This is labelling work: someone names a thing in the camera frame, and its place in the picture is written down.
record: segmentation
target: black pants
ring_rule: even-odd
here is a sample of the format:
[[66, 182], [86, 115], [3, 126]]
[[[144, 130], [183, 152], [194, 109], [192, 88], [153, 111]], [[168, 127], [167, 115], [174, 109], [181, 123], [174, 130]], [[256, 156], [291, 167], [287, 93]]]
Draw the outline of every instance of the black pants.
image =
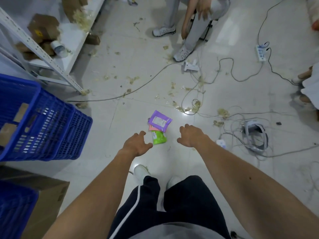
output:
[[[140, 189], [139, 203], [115, 238], [127, 239], [163, 223], [188, 222], [212, 229], [226, 239], [230, 239], [220, 207], [200, 177], [189, 176], [165, 192], [164, 209], [166, 212], [157, 211], [159, 193], [160, 185], [157, 179], [146, 176], [144, 185]], [[112, 235], [133, 207], [137, 194], [138, 188], [136, 187], [115, 215], [107, 238]]]

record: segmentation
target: gray pants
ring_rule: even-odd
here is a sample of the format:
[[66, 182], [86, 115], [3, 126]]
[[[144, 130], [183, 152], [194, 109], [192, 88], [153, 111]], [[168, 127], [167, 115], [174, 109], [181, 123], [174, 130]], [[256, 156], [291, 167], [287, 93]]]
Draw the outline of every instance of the gray pants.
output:
[[[164, 26], [171, 28], [175, 25], [176, 14], [178, 11], [179, 3], [182, 2], [185, 5], [188, 5], [189, 0], [166, 0], [166, 18]], [[208, 19], [204, 20], [202, 17], [198, 20], [198, 14], [196, 14], [193, 26], [184, 42], [185, 47], [188, 50], [193, 50], [196, 46], [197, 41], [206, 30], [209, 22], [211, 20], [216, 20], [222, 17], [229, 8], [229, 0], [212, 0], [211, 2], [211, 13], [212, 15], [208, 16]]]

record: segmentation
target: pants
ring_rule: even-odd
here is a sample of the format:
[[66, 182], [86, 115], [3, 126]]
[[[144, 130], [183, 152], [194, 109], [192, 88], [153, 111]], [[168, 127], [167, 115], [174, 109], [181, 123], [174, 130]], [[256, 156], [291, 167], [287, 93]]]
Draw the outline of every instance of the pants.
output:
[[[137, 199], [138, 188], [118, 210], [111, 225], [109, 238]], [[127, 218], [116, 238], [127, 239], [153, 226], [169, 222], [188, 222], [212, 229], [230, 239], [224, 216], [208, 187], [198, 176], [189, 176], [164, 194], [164, 209], [157, 211], [160, 185], [156, 178], [146, 176], [140, 189], [137, 207]]]
[[[164, 22], [165, 27], [171, 28], [175, 25], [176, 14], [180, 2], [188, 5], [189, 0], [166, 0], [167, 13]], [[197, 41], [206, 30], [209, 22], [211, 20], [221, 18], [227, 12], [229, 5], [229, 0], [212, 0], [211, 16], [208, 16], [206, 20], [204, 20], [202, 17], [200, 20], [198, 20], [198, 14], [195, 15], [193, 26], [184, 42], [184, 45], [188, 50], [193, 50], [195, 48]]]

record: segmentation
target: crate handle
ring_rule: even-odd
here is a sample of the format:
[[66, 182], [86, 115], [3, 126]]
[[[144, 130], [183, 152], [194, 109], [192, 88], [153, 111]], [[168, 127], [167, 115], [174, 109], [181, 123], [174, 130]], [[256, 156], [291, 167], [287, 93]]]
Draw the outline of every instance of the crate handle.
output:
[[68, 134], [66, 135], [67, 142], [70, 142], [70, 140], [74, 137], [75, 130], [74, 126], [69, 129]]
[[37, 113], [33, 115], [28, 121], [27, 127], [28, 131], [25, 131], [30, 136], [37, 136], [43, 128], [43, 122], [46, 120], [47, 116], [45, 114]]

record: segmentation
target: purple package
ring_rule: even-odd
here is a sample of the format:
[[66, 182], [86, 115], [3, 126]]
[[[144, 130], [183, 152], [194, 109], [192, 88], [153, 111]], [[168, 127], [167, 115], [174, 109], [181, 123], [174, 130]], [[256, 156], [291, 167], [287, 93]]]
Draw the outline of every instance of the purple package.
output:
[[156, 127], [162, 132], [166, 132], [168, 125], [171, 123], [172, 119], [163, 115], [159, 111], [155, 110], [153, 115], [148, 120], [148, 124]]

